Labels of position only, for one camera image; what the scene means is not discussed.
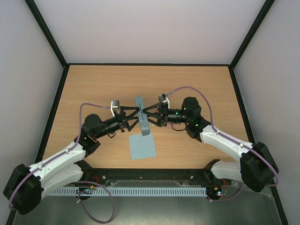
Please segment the grey-green glasses case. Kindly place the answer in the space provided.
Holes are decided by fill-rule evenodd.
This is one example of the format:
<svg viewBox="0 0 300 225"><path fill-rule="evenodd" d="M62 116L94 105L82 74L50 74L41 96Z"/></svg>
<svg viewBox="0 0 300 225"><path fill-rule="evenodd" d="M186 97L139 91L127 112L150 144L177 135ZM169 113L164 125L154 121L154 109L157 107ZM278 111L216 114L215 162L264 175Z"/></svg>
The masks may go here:
<svg viewBox="0 0 300 225"><path fill-rule="evenodd" d="M143 136L149 135L150 126L149 126L147 115L143 112L145 106L144 106L144 101L142 96L135 97L135 105L140 109L140 111L138 112L138 119L139 119L142 135Z"/></svg>

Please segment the light blue cleaning cloth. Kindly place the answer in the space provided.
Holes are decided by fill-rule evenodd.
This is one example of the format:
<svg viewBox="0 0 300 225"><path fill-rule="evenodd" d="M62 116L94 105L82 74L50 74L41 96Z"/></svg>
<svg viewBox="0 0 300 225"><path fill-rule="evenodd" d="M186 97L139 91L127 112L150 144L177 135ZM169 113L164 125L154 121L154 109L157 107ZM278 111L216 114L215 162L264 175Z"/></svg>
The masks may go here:
<svg viewBox="0 0 300 225"><path fill-rule="evenodd" d="M153 158L157 155L153 134L129 136L130 156L132 160Z"/></svg>

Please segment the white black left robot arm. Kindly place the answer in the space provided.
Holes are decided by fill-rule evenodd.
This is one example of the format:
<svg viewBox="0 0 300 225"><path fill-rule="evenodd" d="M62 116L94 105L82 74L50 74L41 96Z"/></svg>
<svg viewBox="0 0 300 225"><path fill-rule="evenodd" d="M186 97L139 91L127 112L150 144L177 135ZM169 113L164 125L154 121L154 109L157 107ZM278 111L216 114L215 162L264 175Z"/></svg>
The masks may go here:
<svg viewBox="0 0 300 225"><path fill-rule="evenodd" d="M14 168L3 190L8 208L24 215L35 209L48 194L86 178L90 165L84 161L100 146L102 136L114 137L117 130L130 131L137 120L137 107L112 106L113 117L102 121L97 114L79 120L78 136L67 147L40 162Z"/></svg>

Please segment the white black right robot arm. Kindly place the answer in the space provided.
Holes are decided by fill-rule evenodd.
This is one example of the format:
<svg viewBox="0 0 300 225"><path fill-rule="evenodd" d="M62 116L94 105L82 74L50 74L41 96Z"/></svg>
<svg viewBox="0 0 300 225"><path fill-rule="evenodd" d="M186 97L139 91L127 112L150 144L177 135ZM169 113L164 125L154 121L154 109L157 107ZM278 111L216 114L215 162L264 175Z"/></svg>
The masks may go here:
<svg viewBox="0 0 300 225"><path fill-rule="evenodd" d="M279 169L268 149L262 143L245 142L226 134L201 115L201 107L195 97L186 97L180 109L171 109L168 98L143 109L148 121L158 127L170 123L183 123L185 131L199 142L211 145L232 157L235 162L215 162L204 172L208 183L220 179L243 182L249 189L261 192L266 186L275 185Z"/></svg>

